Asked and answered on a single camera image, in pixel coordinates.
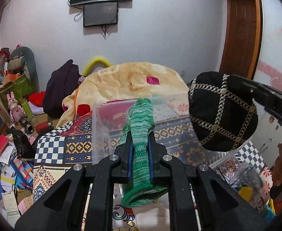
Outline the red cylinder bottle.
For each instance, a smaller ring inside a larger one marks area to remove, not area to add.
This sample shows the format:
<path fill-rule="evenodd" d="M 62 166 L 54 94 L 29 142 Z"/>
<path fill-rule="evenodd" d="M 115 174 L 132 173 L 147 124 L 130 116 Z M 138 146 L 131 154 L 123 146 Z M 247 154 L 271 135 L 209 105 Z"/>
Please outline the red cylinder bottle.
<path fill-rule="evenodd" d="M 35 130 L 38 134 L 49 132 L 54 129 L 54 125 L 51 121 L 45 121 L 43 123 L 39 123 L 35 126 Z"/>

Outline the orange yellow fluffy blanket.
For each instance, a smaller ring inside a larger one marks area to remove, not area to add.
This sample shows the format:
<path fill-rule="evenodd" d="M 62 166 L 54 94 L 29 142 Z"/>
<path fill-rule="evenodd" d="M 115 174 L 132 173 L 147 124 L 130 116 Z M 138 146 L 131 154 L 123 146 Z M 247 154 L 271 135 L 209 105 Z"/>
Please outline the orange yellow fluffy blanket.
<path fill-rule="evenodd" d="M 109 101 L 188 93 L 188 90 L 180 75 L 169 67 L 149 62 L 113 65 L 87 76 L 63 99 L 65 111 L 57 127 L 72 121 L 81 104 L 93 107 Z"/>

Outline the yellow curved pillow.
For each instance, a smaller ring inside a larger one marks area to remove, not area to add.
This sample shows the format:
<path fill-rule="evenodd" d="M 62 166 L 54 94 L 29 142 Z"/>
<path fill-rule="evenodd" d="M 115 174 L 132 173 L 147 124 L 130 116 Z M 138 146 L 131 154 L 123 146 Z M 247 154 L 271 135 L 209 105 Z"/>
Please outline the yellow curved pillow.
<path fill-rule="evenodd" d="M 82 75 L 85 77 L 88 76 L 91 73 L 91 71 L 95 68 L 96 65 L 102 65 L 103 68 L 112 66 L 110 61 L 106 59 L 105 57 L 95 56 L 88 62 L 84 71 L 82 72 Z"/>

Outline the white wardrobe with pink hearts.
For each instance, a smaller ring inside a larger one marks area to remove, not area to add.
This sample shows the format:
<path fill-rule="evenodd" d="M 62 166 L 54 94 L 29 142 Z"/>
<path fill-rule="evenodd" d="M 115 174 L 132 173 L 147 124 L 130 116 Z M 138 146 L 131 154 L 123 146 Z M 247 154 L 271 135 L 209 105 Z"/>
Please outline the white wardrobe with pink hearts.
<path fill-rule="evenodd" d="M 282 91 L 282 1 L 261 1 L 263 35 L 254 81 Z"/>

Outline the yellow sponge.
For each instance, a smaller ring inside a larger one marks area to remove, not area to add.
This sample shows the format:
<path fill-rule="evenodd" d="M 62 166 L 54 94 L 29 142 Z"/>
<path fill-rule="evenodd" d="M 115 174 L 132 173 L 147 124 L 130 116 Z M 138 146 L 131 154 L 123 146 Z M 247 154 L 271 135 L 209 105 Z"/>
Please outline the yellow sponge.
<path fill-rule="evenodd" d="M 246 201 L 249 202 L 252 198 L 253 189 L 251 187 L 241 187 L 238 194 Z"/>

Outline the pink bunny toy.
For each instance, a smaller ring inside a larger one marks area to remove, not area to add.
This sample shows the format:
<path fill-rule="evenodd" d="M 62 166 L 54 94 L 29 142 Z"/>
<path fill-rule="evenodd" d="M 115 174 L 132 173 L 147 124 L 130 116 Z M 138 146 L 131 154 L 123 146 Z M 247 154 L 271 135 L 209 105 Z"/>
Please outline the pink bunny toy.
<path fill-rule="evenodd" d="M 26 114 L 23 110 L 23 108 L 18 104 L 18 101 L 15 98 L 14 93 L 11 91 L 11 93 L 6 95 L 7 101 L 8 101 L 8 108 L 11 120 L 14 124 L 19 124 L 20 119 L 22 117 L 26 117 Z"/>

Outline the grey plush toy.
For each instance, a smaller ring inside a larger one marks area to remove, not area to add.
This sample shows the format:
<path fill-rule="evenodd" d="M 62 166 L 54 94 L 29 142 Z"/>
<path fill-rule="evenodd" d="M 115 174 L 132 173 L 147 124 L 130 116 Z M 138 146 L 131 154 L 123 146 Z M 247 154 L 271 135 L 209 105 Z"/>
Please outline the grey plush toy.
<path fill-rule="evenodd" d="M 28 80 L 37 80 L 34 54 L 26 46 L 16 48 L 10 53 L 7 69 L 13 73 L 24 74 Z"/>

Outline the red cushion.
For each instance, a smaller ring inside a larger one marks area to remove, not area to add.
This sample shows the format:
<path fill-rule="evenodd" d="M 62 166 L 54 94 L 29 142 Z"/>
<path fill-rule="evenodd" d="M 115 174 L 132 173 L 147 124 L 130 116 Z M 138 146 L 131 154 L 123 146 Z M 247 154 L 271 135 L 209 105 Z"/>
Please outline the red cushion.
<path fill-rule="evenodd" d="M 45 96 L 45 91 L 33 93 L 28 96 L 28 101 L 37 107 L 43 107 L 44 96 Z"/>

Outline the clear plastic storage box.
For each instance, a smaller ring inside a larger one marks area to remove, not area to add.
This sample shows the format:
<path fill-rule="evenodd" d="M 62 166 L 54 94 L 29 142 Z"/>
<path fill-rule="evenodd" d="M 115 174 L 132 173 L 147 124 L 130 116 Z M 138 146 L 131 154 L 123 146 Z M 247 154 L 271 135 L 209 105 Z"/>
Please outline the clear plastic storage box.
<path fill-rule="evenodd" d="M 137 146 L 154 134 L 169 155 L 192 166 L 205 163 L 214 167 L 234 154 L 209 151 L 201 145 L 190 120 L 185 93 L 96 104 L 92 113 L 93 163 L 113 154 L 129 131 Z"/>

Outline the brown wooden door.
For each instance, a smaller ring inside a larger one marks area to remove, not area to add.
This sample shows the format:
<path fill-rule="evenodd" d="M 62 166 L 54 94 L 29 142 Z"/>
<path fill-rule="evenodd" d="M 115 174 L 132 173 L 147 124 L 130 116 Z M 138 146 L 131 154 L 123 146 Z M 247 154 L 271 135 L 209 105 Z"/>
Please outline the brown wooden door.
<path fill-rule="evenodd" d="M 219 71 L 253 79 L 263 33 L 261 0 L 227 0 L 227 28 Z"/>

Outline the colourful blue pencil case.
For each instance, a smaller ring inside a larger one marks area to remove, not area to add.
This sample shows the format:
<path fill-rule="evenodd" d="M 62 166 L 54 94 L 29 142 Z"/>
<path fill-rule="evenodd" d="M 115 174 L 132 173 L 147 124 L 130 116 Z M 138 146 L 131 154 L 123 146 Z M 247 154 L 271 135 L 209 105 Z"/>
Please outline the colourful blue pencil case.
<path fill-rule="evenodd" d="M 33 186 L 33 164 L 27 161 L 21 161 L 17 157 L 10 161 L 10 165 L 17 174 L 19 185 L 32 188 Z"/>

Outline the dark purple backpack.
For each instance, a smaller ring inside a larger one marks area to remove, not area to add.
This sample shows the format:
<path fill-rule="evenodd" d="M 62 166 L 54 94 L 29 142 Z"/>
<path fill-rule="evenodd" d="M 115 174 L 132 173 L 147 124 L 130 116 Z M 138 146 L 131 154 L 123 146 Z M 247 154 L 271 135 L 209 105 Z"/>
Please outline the dark purple backpack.
<path fill-rule="evenodd" d="M 72 59 L 52 73 L 43 98 L 43 110 L 49 117 L 62 116 L 64 113 L 62 101 L 78 88 L 80 77 L 79 67 L 73 63 Z"/>

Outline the patterned patchwork bedspread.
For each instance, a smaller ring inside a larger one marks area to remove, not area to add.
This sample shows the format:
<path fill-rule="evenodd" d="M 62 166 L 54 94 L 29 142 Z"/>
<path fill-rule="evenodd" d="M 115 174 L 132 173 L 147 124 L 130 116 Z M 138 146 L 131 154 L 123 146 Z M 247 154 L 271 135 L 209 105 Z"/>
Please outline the patterned patchwork bedspread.
<path fill-rule="evenodd" d="M 33 198 L 38 200 L 70 167 L 92 161 L 92 116 L 71 121 L 42 136 L 38 141 L 34 165 Z M 267 223 L 275 213 L 271 210 L 269 190 L 272 176 L 252 142 L 214 167 L 215 172 L 238 192 L 241 187 L 253 189 L 249 204 Z M 168 197 L 134 208 L 121 205 L 123 193 L 116 187 L 113 202 L 114 230 L 168 230 Z"/>

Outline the green cardboard box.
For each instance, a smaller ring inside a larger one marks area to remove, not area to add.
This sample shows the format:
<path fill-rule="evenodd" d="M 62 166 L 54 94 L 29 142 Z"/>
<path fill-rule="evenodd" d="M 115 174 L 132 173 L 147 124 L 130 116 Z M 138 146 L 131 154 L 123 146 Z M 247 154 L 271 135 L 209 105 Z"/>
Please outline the green cardboard box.
<path fill-rule="evenodd" d="M 23 98 L 28 97 L 30 94 L 35 93 L 37 90 L 37 86 L 33 80 L 29 80 L 23 74 L 18 77 L 15 81 L 9 82 L 8 84 L 4 85 L 0 88 L 0 97 L 2 102 L 5 104 L 7 103 L 6 95 L 14 93 L 15 98 L 17 100 L 22 100 Z"/>

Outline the green knitted sock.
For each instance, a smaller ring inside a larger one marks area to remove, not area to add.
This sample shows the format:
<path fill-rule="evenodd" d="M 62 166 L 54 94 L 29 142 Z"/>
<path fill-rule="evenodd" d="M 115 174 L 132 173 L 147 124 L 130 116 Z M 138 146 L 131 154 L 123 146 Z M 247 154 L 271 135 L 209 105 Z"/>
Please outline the green knitted sock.
<path fill-rule="evenodd" d="M 167 193 L 167 188 L 150 181 L 148 159 L 148 137 L 155 128 L 153 107 L 150 99 L 138 98 L 128 110 L 128 119 L 123 127 L 121 144 L 126 142 L 128 133 L 133 141 L 133 171 L 128 184 L 122 185 L 121 205 L 134 208 L 151 203 Z"/>

